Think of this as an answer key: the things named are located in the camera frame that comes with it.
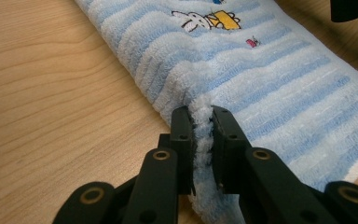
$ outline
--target circular screw hole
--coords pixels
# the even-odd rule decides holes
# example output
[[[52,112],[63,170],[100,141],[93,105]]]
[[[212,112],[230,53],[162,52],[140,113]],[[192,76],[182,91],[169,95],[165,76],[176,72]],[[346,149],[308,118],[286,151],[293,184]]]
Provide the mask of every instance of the circular screw hole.
[[[258,158],[258,159],[263,160],[263,161],[269,160],[271,158],[269,153],[267,153],[267,151],[265,151],[263,149],[255,150],[253,152],[253,155],[254,155],[255,158]]]
[[[346,200],[353,203],[358,203],[358,189],[348,186],[341,186],[338,188],[338,193]]]
[[[170,157],[170,153],[167,151],[157,151],[153,154],[153,158],[159,161],[167,160]]]
[[[103,195],[103,189],[97,187],[89,188],[80,195],[80,202],[83,204],[97,203]]]
[[[155,211],[152,210],[143,211],[141,215],[139,215],[139,220],[142,223],[152,223],[156,220],[156,218],[157,218],[157,214]]]
[[[304,210],[300,213],[300,215],[305,221],[307,221],[309,223],[317,223],[318,222],[318,216],[311,211]]]

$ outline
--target terry cloth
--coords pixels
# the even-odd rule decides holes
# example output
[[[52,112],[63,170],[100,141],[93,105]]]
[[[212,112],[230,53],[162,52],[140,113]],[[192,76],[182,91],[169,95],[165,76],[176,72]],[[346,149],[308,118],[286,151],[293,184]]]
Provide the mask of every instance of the terry cloth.
[[[76,1],[168,124],[189,107],[191,201],[206,223],[244,222],[238,196],[213,181],[211,105],[316,189],[358,177],[358,72],[273,1]]]

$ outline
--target light blue stripe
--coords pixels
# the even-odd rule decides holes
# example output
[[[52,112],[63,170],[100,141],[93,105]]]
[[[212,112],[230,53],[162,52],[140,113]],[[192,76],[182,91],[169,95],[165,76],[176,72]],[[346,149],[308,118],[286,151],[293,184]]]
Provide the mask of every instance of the light blue stripe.
[[[131,41],[134,41],[137,43],[136,48],[138,50],[133,50],[130,52],[130,57],[128,67],[130,70],[130,73],[132,76],[135,75],[136,69],[138,68],[138,65],[142,59],[142,57],[145,54],[145,50],[149,47],[149,45],[161,37],[164,34],[170,33],[170,32],[180,32],[181,27],[172,27],[169,24],[164,23],[164,21],[158,24],[156,21],[156,27],[154,28],[154,33],[151,33],[150,31],[140,31],[138,34],[131,37]]]
[[[277,78],[276,81],[270,82],[266,84],[263,88],[255,91],[254,93],[247,95],[246,98],[239,100],[239,102],[231,108],[232,113],[237,113],[244,108],[252,105],[256,102],[259,102],[261,99],[266,97],[268,94],[278,90],[280,87],[288,84],[289,82],[303,77],[306,74],[314,71],[315,69],[330,63],[330,60],[326,57],[318,58],[316,61],[312,63],[308,63],[307,66],[298,67],[292,72],[290,72],[287,76]]]
[[[237,5],[235,7],[235,10],[232,10],[232,12],[235,12],[235,14],[238,14],[241,12],[249,12],[249,11],[252,11],[258,7],[260,7],[260,3],[258,3],[257,1],[243,2],[243,4]]]
[[[110,26],[112,26],[112,28],[111,28],[112,34],[109,34],[107,37],[111,41],[111,44],[112,44],[111,46],[113,46],[113,48],[115,50],[117,50],[118,45],[121,41],[121,38],[126,33],[127,29],[134,22],[140,20],[144,15],[146,15],[147,13],[153,12],[153,11],[160,11],[160,12],[167,14],[167,16],[168,15],[171,16],[171,10],[169,8],[162,7],[157,4],[144,5],[144,7],[139,8],[139,10],[136,11],[136,14],[134,13],[130,16],[127,16],[126,20],[120,21],[120,22],[113,21],[113,22],[111,22],[111,24],[109,24]],[[153,30],[143,29],[142,32],[144,32],[144,37],[148,37],[149,35],[156,35],[156,31],[154,31],[154,33],[153,33]]]
[[[242,29],[249,29],[249,28],[255,27],[257,25],[260,25],[263,22],[272,21],[273,19],[275,19],[275,16],[273,14],[266,14],[266,15],[263,15],[263,16],[261,16],[259,18],[251,20],[251,21],[244,21],[242,23],[243,26],[241,28]]]
[[[313,62],[310,62],[309,64],[307,64],[307,66],[311,66],[313,67],[312,70],[308,70],[307,72],[303,71],[304,67],[301,66],[300,64],[298,65],[298,67],[295,67],[293,70],[290,71],[289,74],[287,74],[288,72],[286,71],[277,71],[276,75],[277,76],[273,76],[273,79],[268,79],[265,80],[265,83],[262,83],[261,85],[258,83],[258,85],[260,85],[260,89],[255,89],[254,91],[248,91],[248,94],[244,94],[244,95],[240,95],[240,101],[246,101],[249,98],[251,98],[251,96],[255,95],[256,92],[262,92],[262,94],[257,94],[257,95],[269,95],[270,97],[274,96],[275,93],[274,91],[277,91],[278,89],[280,89],[282,86],[287,85],[289,83],[291,83],[293,81],[293,79],[290,79],[290,81],[288,82],[283,82],[283,83],[277,83],[276,88],[268,88],[267,87],[267,83],[275,83],[276,80],[283,80],[285,77],[290,76],[292,74],[298,74],[299,71],[302,72],[302,74],[307,75],[309,72],[314,71],[315,69],[317,69],[317,66],[319,64],[319,62],[322,60],[323,58],[316,58],[313,59]],[[255,129],[255,127],[259,127],[259,125],[261,123],[265,123],[268,120],[273,120],[275,117],[279,117],[281,113],[287,113],[287,111],[291,110],[294,105],[296,104],[302,104],[308,96],[311,96],[312,94],[318,92],[319,90],[325,89],[327,85],[330,85],[330,83],[336,83],[340,78],[343,78],[344,76],[342,75],[342,73],[332,73],[329,75],[325,75],[322,76],[322,78],[318,77],[318,76],[313,76],[314,77],[314,83],[312,83],[312,85],[309,86],[304,86],[302,87],[300,92],[296,92],[295,94],[290,94],[288,96],[285,96],[284,99],[281,99],[280,102],[276,102],[276,104],[269,106],[268,110],[264,110],[262,112],[258,112],[256,117],[253,117],[252,119],[246,119],[247,121],[244,121],[242,125],[246,126],[246,129],[248,130],[248,132],[251,131],[251,129]],[[291,86],[289,86],[290,89],[295,89],[296,85],[292,84]],[[240,109],[238,109],[237,107],[234,107],[236,110],[235,112],[238,112],[247,108],[248,111],[252,111],[252,108],[248,108],[251,104],[248,104],[246,107],[241,107]]]
[[[78,4],[80,5],[81,9],[87,14],[88,14],[88,11],[90,9],[90,5],[91,3],[93,2],[94,0],[80,0],[80,1],[77,1]]]
[[[206,91],[211,91],[211,90],[216,89],[217,87],[219,87],[223,83],[231,80],[232,78],[234,78],[235,76],[237,76],[238,74],[243,72],[244,70],[254,69],[257,67],[265,67],[271,63],[276,62],[281,57],[284,57],[286,55],[294,53],[297,50],[303,49],[309,45],[310,45],[310,43],[300,41],[300,42],[292,44],[291,46],[277,49],[273,53],[265,52],[267,55],[263,55],[264,57],[260,57],[259,60],[257,60],[257,59],[255,59],[254,61],[245,61],[244,59],[239,59],[238,61],[233,60],[233,66],[231,66],[228,70],[226,70],[224,74],[219,74],[220,78],[213,80],[209,84],[206,84],[206,83],[204,84],[204,86],[206,86],[205,89],[203,89],[203,90],[196,89],[193,91],[189,91],[186,94],[185,102],[189,103],[193,98],[197,97],[198,95],[201,95],[201,94],[205,93]]]
[[[296,99],[296,103],[289,107],[288,110],[283,111],[279,117],[270,120],[262,126],[251,130],[247,133],[248,139],[254,141],[255,139],[265,136],[277,128],[283,126],[287,121],[294,118],[299,113],[307,110],[312,105],[322,101],[326,96],[343,87],[350,81],[349,77],[341,77],[335,82],[329,83],[329,85],[323,86],[319,90],[312,93],[312,95],[299,95]]]
[[[108,17],[112,16],[113,14],[118,13],[119,11],[130,7],[132,4],[134,4],[136,0],[127,0],[125,2],[121,2],[121,4],[114,4],[110,7],[105,7],[102,9],[102,11],[99,11],[96,15],[95,24],[97,27],[97,30],[101,32],[101,25]]]
[[[349,108],[342,111],[342,113],[328,120],[325,125],[319,129],[319,132],[312,135],[311,139],[305,138],[302,143],[292,146],[292,148],[285,148],[284,151],[280,154],[281,159],[286,163],[289,163],[298,157],[306,155],[306,153],[308,153],[311,148],[318,145],[326,135],[335,131],[338,127],[341,127],[343,124],[350,121],[357,115],[358,101],[354,102]]]
[[[354,165],[354,163],[358,161],[358,130],[355,130],[355,132],[345,140],[345,144],[342,145],[346,146],[346,148],[338,147],[337,150],[345,151],[345,153],[342,153],[338,159],[330,161],[327,170],[319,171],[321,174],[324,174],[323,176],[309,181],[307,181],[307,174],[303,174],[300,178],[306,180],[312,187],[319,190],[324,189],[325,184],[330,181],[343,179],[351,169],[351,165]]]
[[[283,27],[281,30],[271,32],[267,37],[263,38],[263,43],[268,44],[270,41],[276,41],[277,39],[290,33],[290,29]],[[150,71],[153,74],[145,74],[145,76],[153,76],[154,79],[150,86],[145,87],[147,91],[147,98],[151,103],[154,103],[161,93],[162,88],[165,85],[165,80],[170,71],[181,61],[189,61],[196,63],[200,60],[210,61],[215,55],[221,51],[249,48],[245,41],[242,43],[228,42],[223,39],[221,42],[205,42],[195,43],[197,49],[204,49],[203,52],[199,52],[197,49],[183,49],[178,50],[164,58],[164,62],[160,63],[160,67],[157,71]]]

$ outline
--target towel fold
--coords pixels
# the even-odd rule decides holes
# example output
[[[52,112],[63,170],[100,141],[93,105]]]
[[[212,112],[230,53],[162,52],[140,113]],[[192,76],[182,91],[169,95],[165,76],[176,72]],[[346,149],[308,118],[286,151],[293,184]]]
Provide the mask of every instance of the towel fold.
[[[253,146],[274,150],[316,189],[358,177],[358,72],[273,1],[76,1],[168,124],[189,107],[198,142],[191,201],[205,222],[244,222],[238,196],[213,181],[211,105],[233,112]]]

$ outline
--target brass screw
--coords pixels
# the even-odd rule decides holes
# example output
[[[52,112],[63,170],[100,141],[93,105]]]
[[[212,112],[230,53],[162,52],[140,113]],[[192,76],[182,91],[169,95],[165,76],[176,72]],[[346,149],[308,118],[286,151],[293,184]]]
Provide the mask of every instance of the brass screw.
[[[170,157],[170,153],[168,151],[157,151],[155,153],[153,153],[153,158],[158,160],[158,161],[165,161]]]
[[[104,191],[101,188],[98,187],[92,187],[84,191],[80,196],[80,202],[83,204],[92,204],[97,203],[101,200],[101,198],[104,195]]]
[[[267,161],[271,158],[271,156],[269,155],[269,153],[266,150],[263,149],[257,149],[253,152],[253,156],[255,158],[258,158],[262,161]]]
[[[348,186],[341,186],[338,188],[338,193],[346,200],[358,203],[358,189],[348,187]]]

